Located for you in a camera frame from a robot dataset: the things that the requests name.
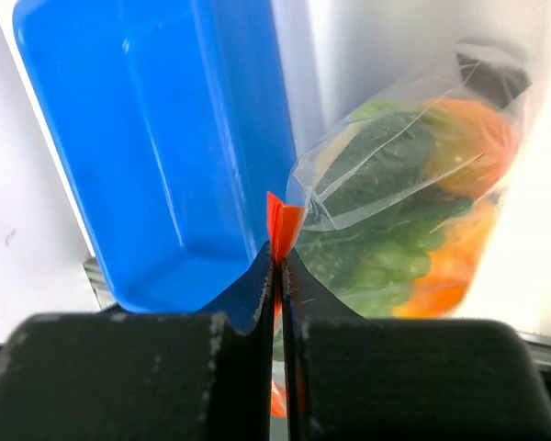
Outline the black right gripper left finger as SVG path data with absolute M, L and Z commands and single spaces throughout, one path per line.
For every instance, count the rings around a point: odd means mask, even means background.
M 268 246 L 188 314 L 42 313 L 0 349 L 0 440 L 265 440 Z

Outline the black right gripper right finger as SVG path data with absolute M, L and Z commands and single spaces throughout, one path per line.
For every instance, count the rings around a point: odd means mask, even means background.
M 551 399 L 506 323 L 367 319 L 291 253 L 281 269 L 293 440 L 551 440 Z

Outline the green grape bunch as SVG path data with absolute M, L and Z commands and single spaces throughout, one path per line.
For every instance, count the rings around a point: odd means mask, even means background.
M 343 303 L 366 318 L 388 317 L 409 299 L 412 283 L 431 269 L 430 252 L 444 244 L 438 228 L 391 233 L 369 246 L 339 292 Z

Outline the yellow orange mango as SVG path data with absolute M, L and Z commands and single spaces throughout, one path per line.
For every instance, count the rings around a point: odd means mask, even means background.
M 429 272 L 412 282 L 410 298 L 394 307 L 393 315 L 437 318 L 457 307 L 474 279 L 497 218 L 495 203 L 483 198 L 467 214 L 447 221 L 440 230 L 444 244 L 430 252 Z

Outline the clear zip top bag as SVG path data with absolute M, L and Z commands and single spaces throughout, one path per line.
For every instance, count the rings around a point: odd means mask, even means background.
M 534 118 L 537 56 L 462 39 L 344 117 L 267 198 L 274 257 L 367 319 L 439 318 L 465 298 Z

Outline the green chili pepper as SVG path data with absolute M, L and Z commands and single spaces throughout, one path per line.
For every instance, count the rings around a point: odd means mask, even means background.
M 405 206 L 394 218 L 393 227 L 436 223 L 467 214 L 473 205 L 470 197 L 415 201 Z

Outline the dark green cucumber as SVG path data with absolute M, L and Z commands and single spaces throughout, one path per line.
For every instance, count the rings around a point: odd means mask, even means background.
M 422 182 L 432 134 L 411 111 L 376 115 L 361 125 L 310 196 L 296 250 L 331 291 L 343 288 L 369 246 Z

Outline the red orange mango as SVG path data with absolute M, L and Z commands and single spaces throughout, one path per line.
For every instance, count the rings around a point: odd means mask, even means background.
M 519 149 L 511 124 L 475 99 L 445 98 L 422 115 L 434 140 L 425 167 L 441 189 L 480 198 L 508 172 Z

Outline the blue plastic tray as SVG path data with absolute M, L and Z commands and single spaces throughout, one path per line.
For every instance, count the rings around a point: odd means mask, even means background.
M 13 30 L 117 303 L 209 303 L 296 160 L 270 3 L 20 1 Z

